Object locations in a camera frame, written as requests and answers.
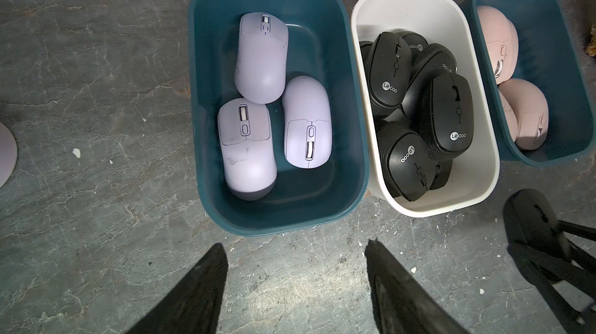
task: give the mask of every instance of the teal plastic bin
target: teal plastic bin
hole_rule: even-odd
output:
[[[547,98],[548,135],[535,151],[519,150],[509,135],[478,19],[476,7],[482,5],[503,12],[517,29],[519,55],[513,78],[532,82]],[[594,145],[594,112],[557,0],[466,0],[461,9],[470,24],[501,160],[544,167],[589,152]]]
[[[234,85],[238,25],[243,14],[265,11],[290,32],[287,80],[309,75],[327,90],[332,155],[315,169],[284,157],[281,98],[268,104],[277,181],[263,199],[246,202],[229,191],[216,116],[241,97]],[[368,183],[368,147],[349,19],[341,0],[191,0],[188,48],[198,192],[213,221],[241,236],[286,232],[334,221],[352,211]]]

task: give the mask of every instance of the cracked floor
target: cracked floor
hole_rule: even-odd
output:
[[[502,162],[486,201],[428,219],[369,195],[324,226],[229,234],[197,194],[188,1],[0,0],[0,121],[19,144],[0,189],[0,332],[122,332],[222,242],[218,332],[375,333],[370,237],[473,333],[563,332],[507,254],[501,208],[533,187],[561,219],[596,226],[593,153],[546,169]],[[596,0],[560,2],[594,100],[596,63],[582,47]]]

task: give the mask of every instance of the mouse right button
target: mouse right button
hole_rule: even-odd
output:
[[[246,138],[248,140],[258,141],[267,140],[271,137],[271,123],[267,106],[250,103],[248,106],[248,114],[250,135]]]
[[[284,46],[288,45],[288,27],[282,20],[275,16],[269,15],[271,23],[269,25],[270,31],[267,35],[270,35],[273,39],[279,40]]]
[[[315,127],[315,151],[308,168],[323,165],[332,154],[332,125],[327,121],[312,122]]]
[[[252,12],[247,13],[240,19],[240,35],[248,37],[249,35],[260,35],[264,34],[261,31],[261,17],[263,13]]]

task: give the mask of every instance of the mouse side grip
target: mouse side grip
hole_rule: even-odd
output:
[[[397,122],[388,122],[384,124],[377,132],[378,154],[381,160],[383,180],[387,190],[389,191],[389,194],[392,197],[398,197],[402,194],[391,178],[391,173],[389,172],[389,157],[391,156],[391,152],[393,151],[393,148],[395,147],[395,144],[397,144],[399,138],[408,132],[410,132],[410,129],[400,125]]]

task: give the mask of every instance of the black mouse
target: black mouse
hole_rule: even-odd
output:
[[[389,194],[416,201],[432,186],[436,162],[413,130],[397,122],[379,123],[377,127],[381,170]]]
[[[424,91],[414,130],[438,161],[466,151],[474,136],[474,107],[468,81],[455,73],[432,79]]]
[[[435,166],[435,180],[433,181],[433,185],[430,187],[430,190],[443,188],[447,181],[449,180],[449,175],[451,175],[451,166],[453,161],[445,160],[443,162],[437,162]]]
[[[372,116],[385,118],[399,107],[412,71],[412,51],[394,32],[382,32],[364,60]]]
[[[410,50],[412,51],[412,61],[416,61],[416,57],[428,46],[428,42],[424,37],[413,31],[401,31],[398,32],[399,36],[402,37]]]
[[[413,117],[425,86],[431,79],[445,72],[455,73],[456,69],[455,57],[446,47],[438,43],[429,44],[412,64],[412,76],[401,104],[406,117]]]

